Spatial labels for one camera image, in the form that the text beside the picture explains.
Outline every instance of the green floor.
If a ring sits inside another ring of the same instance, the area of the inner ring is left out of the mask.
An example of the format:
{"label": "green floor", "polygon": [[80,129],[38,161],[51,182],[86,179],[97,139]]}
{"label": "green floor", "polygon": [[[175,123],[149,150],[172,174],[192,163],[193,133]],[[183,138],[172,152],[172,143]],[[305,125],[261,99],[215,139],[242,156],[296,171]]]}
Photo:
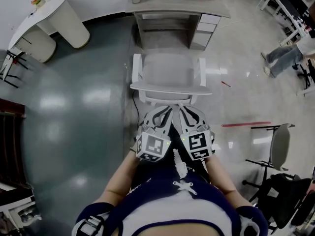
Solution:
{"label": "green floor", "polygon": [[25,172],[43,217],[31,227],[36,235],[70,235],[123,159],[132,23],[127,17],[87,26],[91,40],[81,50],[58,36],[47,64],[28,57],[29,71],[12,68],[18,89],[0,83],[0,98],[26,105]]}

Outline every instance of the shoe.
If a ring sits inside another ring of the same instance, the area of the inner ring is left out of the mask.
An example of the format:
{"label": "shoe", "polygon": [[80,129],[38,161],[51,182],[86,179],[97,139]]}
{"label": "shoe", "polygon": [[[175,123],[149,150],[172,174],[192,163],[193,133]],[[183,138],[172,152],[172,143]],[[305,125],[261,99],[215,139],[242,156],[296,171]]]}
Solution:
{"label": "shoe", "polygon": [[268,66],[264,67],[264,72],[268,75],[268,77],[270,77],[270,68]]}
{"label": "shoe", "polygon": [[264,52],[261,52],[260,54],[262,55],[262,57],[263,57],[263,58],[266,60],[266,62],[268,63],[268,61],[267,61],[267,54],[264,53]]}

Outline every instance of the red object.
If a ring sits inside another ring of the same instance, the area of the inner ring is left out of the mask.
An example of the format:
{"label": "red object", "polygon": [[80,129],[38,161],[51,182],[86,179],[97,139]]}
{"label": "red object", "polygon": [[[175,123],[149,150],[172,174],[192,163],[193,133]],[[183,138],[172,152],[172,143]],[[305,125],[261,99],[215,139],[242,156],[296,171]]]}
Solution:
{"label": "red object", "polygon": [[221,83],[227,85],[228,87],[231,87],[230,85],[228,85],[227,83],[225,83],[223,81],[221,81]]}
{"label": "red object", "polygon": [[238,126],[263,125],[263,124],[271,124],[271,122],[258,121],[258,122],[245,122],[245,123],[236,123],[236,124],[223,124],[222,127],[238,127]]}

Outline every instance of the jeans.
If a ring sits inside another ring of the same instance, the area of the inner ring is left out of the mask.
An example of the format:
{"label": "jeans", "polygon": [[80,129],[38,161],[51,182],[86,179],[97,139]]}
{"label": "jeans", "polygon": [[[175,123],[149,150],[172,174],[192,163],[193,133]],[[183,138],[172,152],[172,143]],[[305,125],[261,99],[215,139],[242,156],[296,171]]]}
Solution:
{"label": "jeans", "polygon": [[270,77],[275,78],[288,67],[301,63],[303,54],[296,45],[278,47],[266,56],[266,61],[272,63],[278,60],[270,68]]}

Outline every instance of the black baseboard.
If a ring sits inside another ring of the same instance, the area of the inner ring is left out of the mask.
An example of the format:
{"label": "black baseboard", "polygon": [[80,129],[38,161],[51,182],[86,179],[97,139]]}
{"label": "black baseboard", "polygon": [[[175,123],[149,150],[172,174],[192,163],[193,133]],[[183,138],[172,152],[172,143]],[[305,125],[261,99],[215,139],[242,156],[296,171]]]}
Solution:
{"label": "black baseboard", "polygon": [[[120,12],[120,13],[110,14],[110,15],[106,15],[106,16],[102,16],[102,17],[98,17],[98,18],[93,18],[93,19],[84,21],[82,23],[85,26],[89,26],[89,25],[97,24],[100,22],[104,22],[104,21],[108,21],[108,20],[112,20],[112,19],[116,19],[116,18],[129,17],[132,15],[133,15],[132,13]],[[53,34],[50,34],[50,37],[56,37],[59,35],[60,35],[59,32],[55,32]]]}

